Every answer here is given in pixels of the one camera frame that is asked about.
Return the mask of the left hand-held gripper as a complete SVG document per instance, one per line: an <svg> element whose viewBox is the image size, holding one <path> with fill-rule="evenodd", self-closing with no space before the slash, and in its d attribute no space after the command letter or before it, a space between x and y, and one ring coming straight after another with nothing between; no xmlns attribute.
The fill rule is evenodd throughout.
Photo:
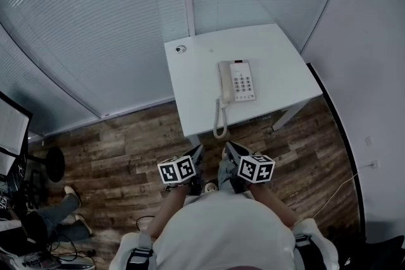
<svg viewBox="0 0 405 270"><path fill-rule="evenodd" d="M165 190L189 186L187 195L200 195L203 180L198 166L204 157L204 146L199 144L184 153L182 157L167 159L157 165Z"/></svg>

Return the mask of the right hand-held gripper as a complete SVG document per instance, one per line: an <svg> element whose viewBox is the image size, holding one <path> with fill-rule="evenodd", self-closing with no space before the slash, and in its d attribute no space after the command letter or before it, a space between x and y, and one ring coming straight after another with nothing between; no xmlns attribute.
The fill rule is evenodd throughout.
<svg viewBox="0 0 405 270"><path fill-rule="evenodd" d="M218 189L244 193L253 184L262 185L271 180L275 161L266 155L251 155L242 144L229 141L218 170Z"/></svg>

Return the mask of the white desk telephone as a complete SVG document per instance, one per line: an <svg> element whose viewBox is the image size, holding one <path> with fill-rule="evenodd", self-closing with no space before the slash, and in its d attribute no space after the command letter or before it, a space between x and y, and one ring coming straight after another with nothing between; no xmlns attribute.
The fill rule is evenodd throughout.
<svg viewBox="0 0 405 270"><path fill-rule="evenodd" d="M248 60L220 61L218 72L224 104L256 99Z"/></svg>

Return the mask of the person's left forearm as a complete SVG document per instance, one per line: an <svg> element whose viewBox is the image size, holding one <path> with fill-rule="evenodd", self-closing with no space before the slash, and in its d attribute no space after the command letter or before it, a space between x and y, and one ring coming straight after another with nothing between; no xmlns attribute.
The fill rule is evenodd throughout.
<svg viewBox="0 0 405 270"><path fill-rule="evenodd" d="M185 198L189 192L188 185L181 185L171 189L162 202L159 211L149 223L146 233L156 240L162 234L169 220L184 206Z"/></svg>

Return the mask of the person's right forearm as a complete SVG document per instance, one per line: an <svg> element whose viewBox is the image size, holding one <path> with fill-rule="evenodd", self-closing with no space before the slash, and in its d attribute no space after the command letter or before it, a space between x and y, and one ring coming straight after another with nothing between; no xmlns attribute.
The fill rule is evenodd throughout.
<svg viewBox="0 0 405 270"><path fill-rule="evenodd" d="M294 228L298 222L296 213L282 202L270 188L263 184L251 184L249 185L249 191L255 200L271 209L286 227L291 230Z"/></svg>

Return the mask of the person's white shirt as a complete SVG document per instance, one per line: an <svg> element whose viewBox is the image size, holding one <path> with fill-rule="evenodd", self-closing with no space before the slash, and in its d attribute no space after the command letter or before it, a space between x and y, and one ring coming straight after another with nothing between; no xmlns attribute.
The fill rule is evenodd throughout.
<svg viewBox="0 0 405 270"><path fill-rule="evenodd" d="M190 199L148 248L155 270L339 270L339 256L314 219L291 230L250 194L229 191Z"/></svg>

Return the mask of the white table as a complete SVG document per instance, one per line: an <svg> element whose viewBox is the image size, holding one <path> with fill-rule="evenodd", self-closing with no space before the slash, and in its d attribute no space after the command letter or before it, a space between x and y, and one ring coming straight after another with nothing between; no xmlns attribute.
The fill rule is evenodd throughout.
<svg viewBox="0 0 405 270"><path fill-rule="evenodd" d="M177 46L187 50L176 53ZM199 136L278 110L280 129L311 99L320 86L297 49L276 24L232 28L164 44L171 83L184 137ZM248 60L256 99L224 104L218 72L220 61Z"/></svg>

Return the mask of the black baseboard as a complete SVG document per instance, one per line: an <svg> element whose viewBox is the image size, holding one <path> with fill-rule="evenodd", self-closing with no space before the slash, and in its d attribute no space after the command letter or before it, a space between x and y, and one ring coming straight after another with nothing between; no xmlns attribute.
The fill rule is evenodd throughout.
<svg viewBox="0 0 405 270"><path fill-rule="evenodd" d="M354 186L356 189L356 195L357 195L357 200L358 200L358 210L359 210L359 231L360 231L360 236L362 238L366 238L366 221L365 221L365 209L364 209L364 202L363 202L363 195L362 195L362 191L361 191L361 184L360 184L360 180L358 178L358 169L354 160L354 155L351 149L351 145L349 143L349 139L347 137L347 134L345 132L344 126L340 120L339 114L333 104L332 99L330 98L323 82L321 81L320 77L318 76L317 72L315 71L315 69L313 68L313 65L311 63L307 63L306 66L308 67L308 69L310 70L310 72L312 73L312 75L314 76L316 82L318 83L318 85L320 86L322 93L323 93L323 97L326 101L326 104L335 120L335 123L337 125L337 128L339 130L340 136L342 138L342 141L344 143L344 147L346 149L346 153L349 159L349 163L351 166L351 171L354 175L353 181L354 181Z"/></svg>

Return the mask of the black round stand base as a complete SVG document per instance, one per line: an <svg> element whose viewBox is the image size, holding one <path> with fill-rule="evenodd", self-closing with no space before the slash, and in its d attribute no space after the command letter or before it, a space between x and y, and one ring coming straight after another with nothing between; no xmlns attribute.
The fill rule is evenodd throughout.
<svg viewBox="0 0 405 270"><path fill-rule="evenodd" d="M65 157L59 147L52 147L46 156L46 173L52 182L59 182L65 173Z"/></svg>

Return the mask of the wide white window blind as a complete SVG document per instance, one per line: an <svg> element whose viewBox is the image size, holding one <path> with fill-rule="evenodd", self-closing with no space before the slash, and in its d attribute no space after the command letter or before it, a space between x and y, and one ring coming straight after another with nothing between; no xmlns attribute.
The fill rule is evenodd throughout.
<svg viewBox="0 0 405 270"><path fill-rule="evenodd" d="M24 51L99 116L173 97L165 42L188 33L184 0L0 0Z"/></svg>

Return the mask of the black chair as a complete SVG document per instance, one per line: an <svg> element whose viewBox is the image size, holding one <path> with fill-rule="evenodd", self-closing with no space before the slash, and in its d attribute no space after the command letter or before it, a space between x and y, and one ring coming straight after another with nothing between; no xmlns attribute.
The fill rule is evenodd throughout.
<svg viewBox="0 0 405 270"><path fill-rule="evenodd" d="M340 270L405 270L405 236L370 243L364 234L336 239Z"/></svg>

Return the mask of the black bag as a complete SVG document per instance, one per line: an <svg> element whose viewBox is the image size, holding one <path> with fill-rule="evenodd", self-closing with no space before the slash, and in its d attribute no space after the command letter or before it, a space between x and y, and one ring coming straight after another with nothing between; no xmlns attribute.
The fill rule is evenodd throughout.
<svg viewBox="0 0 405 270"><path fill-rule="evenodd" d="M21 222L18 231L13 234L16 239L16 254L25 255L44 250L48 242L46 220L36 211L19 212L16 215Z"/></svg>

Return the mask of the black framed monitor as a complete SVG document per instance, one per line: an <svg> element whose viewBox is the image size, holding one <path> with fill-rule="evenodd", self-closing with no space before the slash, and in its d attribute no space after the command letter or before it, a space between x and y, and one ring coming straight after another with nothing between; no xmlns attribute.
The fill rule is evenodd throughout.
<svg viewBox="0 0 405 270"><path fill-rule="evenodd" d="M20 155L33 114L0 91L0 151Z"/></svg>

